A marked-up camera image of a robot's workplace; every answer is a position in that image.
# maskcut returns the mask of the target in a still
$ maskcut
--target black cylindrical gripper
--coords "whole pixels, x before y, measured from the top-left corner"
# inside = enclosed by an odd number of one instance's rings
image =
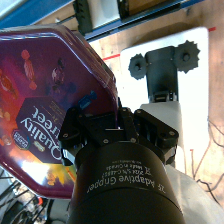
[[[185,222],[160,159],[142,145],[116,142],[82,162],[67,223]]]

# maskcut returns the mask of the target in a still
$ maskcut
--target label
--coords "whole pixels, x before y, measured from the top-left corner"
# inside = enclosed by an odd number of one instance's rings
[[[51,97],[26,98],[16,118],[15,143],[42,162],[61,163],[58,135],[64,117],[65,111]]]
[[[98,188],[115,186],[116,184],[128,184],[130,187],[144,187],[158,190],[166,194],[166,189],[161,183],[157,183],[151,172],[151,168],[144,166],[140,161],[117,160],[105,167],[101,178],[89,185],[87,194]]]

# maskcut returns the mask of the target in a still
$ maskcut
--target white mounting plate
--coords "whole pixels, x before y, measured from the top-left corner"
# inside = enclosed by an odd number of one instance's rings
[[[168,46],[177,47],[186,41],[197,44],[198,67],[187,74],[178,71],[179,103],[182,113],[184,149],[205,150],[208,137],[208,96],[209,96],[209,66],[208,66],[208,30],[198,27],[181,33],[153,40],[121,52],[122,75],[116,77],[118,94],[123,107],[129,107],[132,112],[142,104],[148,104],[146,77],[135,80],[128,70],[130,59],[136,54],[144,57],[148,51]]]

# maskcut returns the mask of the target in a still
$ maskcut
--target tin lid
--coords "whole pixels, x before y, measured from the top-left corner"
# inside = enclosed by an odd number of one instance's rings
[[[71,198],[57,141],[65,113],[116,113],[113,73],[61,25],[1,30],[0,49],[0,164],[38,195]]]

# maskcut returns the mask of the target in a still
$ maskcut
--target metal frame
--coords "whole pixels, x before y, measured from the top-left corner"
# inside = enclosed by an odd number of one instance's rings
[[[158,18],[160,16],[178,11],[182,8],[189,7],[201,1],[204,0],[189,0],[187,2],[183,2],[183,0],[167,0],[143,12],[137,13],[136,15],[128,16],[123,19],[111,22],[105,26],[94,29],[93,32],[85,35],[85,39],[88,41],[94,41],[147,22],[149,20]]]
[[[27,26],[66,6],[73,0],[29,0],[0,21],[0,29]]]

